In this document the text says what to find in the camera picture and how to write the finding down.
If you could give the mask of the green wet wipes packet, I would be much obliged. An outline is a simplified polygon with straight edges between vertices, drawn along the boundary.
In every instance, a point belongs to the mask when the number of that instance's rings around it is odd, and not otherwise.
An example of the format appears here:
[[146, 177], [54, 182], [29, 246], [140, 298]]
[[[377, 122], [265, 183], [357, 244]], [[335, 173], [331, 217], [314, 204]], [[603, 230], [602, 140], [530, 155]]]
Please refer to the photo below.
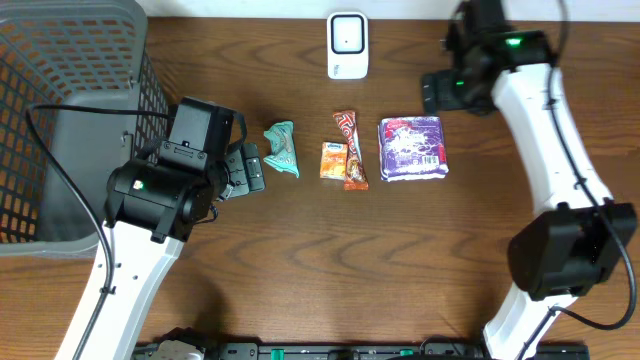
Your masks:
[[271, 152], [264, 162], [278, 172], [294, 174], [300, 177], [293, 139], [294, 123], [290, 120], [278, 122], [266, 130], [263, 135], [269, 141]]

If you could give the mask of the purple pink tissue pack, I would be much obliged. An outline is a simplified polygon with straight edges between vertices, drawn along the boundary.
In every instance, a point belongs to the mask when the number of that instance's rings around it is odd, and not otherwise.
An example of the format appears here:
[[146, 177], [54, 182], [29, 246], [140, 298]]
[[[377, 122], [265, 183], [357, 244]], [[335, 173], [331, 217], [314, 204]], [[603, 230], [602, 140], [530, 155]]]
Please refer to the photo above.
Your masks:
[[385, 118], [380, 121], [377, 131], [382, 181], [442, 179], [448, 174], [439, 117]]

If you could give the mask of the orange snack packet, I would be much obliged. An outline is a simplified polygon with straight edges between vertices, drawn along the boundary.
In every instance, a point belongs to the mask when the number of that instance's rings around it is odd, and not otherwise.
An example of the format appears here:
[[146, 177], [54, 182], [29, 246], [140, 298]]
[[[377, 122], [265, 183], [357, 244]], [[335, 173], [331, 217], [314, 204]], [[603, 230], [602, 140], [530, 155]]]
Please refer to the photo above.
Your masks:
[[323, 179], [345, 180], [348, 146], [341, 143], [322, 144], [319, 175]]

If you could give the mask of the brown red chocolate bar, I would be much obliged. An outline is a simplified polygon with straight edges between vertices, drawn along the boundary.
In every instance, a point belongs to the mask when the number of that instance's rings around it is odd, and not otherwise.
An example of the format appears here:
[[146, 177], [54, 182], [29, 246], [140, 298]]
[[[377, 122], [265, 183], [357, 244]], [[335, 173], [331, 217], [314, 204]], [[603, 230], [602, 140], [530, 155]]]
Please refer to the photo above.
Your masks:
[[356, 113], [354, 110], [335, 112], [333, 119], [347, 142], [344, 189], [347, 191], [366, 191], [369, 189], [369, 183], [364, 171], [359, 146]]

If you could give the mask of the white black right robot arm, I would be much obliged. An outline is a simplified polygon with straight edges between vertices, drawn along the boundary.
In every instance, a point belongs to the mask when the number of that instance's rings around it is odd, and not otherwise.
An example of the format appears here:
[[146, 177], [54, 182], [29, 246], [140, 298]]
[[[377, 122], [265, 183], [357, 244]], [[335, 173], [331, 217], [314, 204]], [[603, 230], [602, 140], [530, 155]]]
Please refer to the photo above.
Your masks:
[[451, 66], [423, 77], [425, 111], [499, 112], [528, 177], [534, 218], [509, 243], [512, 285], [483, 329], [488, 357], [528, 359], [578, 298], [617, 265], [632, 269], [626, 247], [637, 215], [614, 200], [589, 159], [564, 94], [562, 45], [512, 27], [500, 0], [467, 0], [443, 46]]

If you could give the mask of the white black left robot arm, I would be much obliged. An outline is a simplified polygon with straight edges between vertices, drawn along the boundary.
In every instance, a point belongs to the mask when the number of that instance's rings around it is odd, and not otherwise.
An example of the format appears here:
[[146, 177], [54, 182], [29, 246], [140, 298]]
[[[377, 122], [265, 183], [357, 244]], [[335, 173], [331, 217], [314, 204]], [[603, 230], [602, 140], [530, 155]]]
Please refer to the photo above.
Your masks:
[[107, 182], [104, 248], [56, 354], [127, 359], [153, 299], [193, 227], [216, 202], [265, 187], [244, 116], [186, 97], [156, 161], [136, 157]]

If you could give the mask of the grey plastic lattice basket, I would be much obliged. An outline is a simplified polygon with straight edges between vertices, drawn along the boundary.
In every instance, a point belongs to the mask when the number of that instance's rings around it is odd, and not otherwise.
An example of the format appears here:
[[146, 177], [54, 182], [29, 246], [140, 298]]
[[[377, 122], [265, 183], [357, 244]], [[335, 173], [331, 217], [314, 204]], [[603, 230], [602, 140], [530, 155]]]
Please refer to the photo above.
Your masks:
[[1, 2], [1, 252], [90, 257], [112, 171], [168, 134], [128, 0]]

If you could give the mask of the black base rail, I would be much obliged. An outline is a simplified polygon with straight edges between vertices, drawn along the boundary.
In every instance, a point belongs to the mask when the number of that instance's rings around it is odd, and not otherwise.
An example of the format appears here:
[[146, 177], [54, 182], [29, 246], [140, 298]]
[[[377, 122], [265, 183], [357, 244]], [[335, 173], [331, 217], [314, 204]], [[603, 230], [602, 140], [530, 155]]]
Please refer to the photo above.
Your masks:
[[134, 349], [134, 360], [385, 360], [385, 359], [486, 359], [479, 345], [446, 340], [410, 345], [259, 345], [225, 343], [205, 348], [167, 340]]

